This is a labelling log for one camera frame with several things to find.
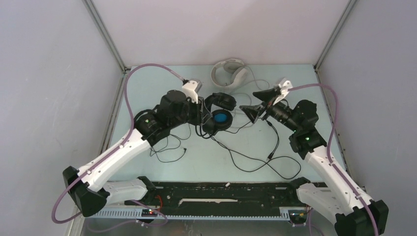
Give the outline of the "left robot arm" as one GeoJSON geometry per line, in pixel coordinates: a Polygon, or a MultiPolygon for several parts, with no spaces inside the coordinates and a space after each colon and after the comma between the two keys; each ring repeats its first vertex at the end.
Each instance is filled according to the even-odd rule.
{"type": "Polygon", "coordinates": [[[62,175],[66,189],[79,210],[90,217],[106,205],[126,200],[139,200],[149,205],[155,200],[154,185],[147,177],[128,181],[109,182],[109,179],[137,155],[151,149],[168,137],[172,129],[189,123],[212,123],[211,101],[188,94],[168,91],[153,109],[146,109],[131,116],[131,126],[122,138],[89,163],[75,168],[69,166],[62,175]]]}

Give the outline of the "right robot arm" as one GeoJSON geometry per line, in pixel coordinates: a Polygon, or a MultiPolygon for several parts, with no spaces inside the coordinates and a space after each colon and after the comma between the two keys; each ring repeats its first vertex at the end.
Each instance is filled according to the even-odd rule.
{"type": "Polygon", "coordinates": [[[298,178],[296,185],[286,192],[288,203],[312,207],[334,225],[339,236],[383,235],[388,206],[382,200],[373,200],[333,156],[330,142],[326,142],[315,127],[319,119],[317,105],[304,99],[291,109],[281,102],[288,93],[289,90],[283,88],[254,92],[261,104],[240,106],[252,123],[271,117],[289,128],[293,152],[319,174],[330,190],[326,194],[306,178],[298,178]]]}

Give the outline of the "black and blue gaming headset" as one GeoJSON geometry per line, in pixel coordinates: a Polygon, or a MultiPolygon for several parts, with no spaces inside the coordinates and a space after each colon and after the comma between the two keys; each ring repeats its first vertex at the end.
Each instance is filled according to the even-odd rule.
{"type": "Polygon", "coordinates": [[[219,131],[230,128],[233,122],[231,111],[236,105],[236,99],[223,92],[199,99],[195,124],[197,135],[209,139],[219,131]]]}

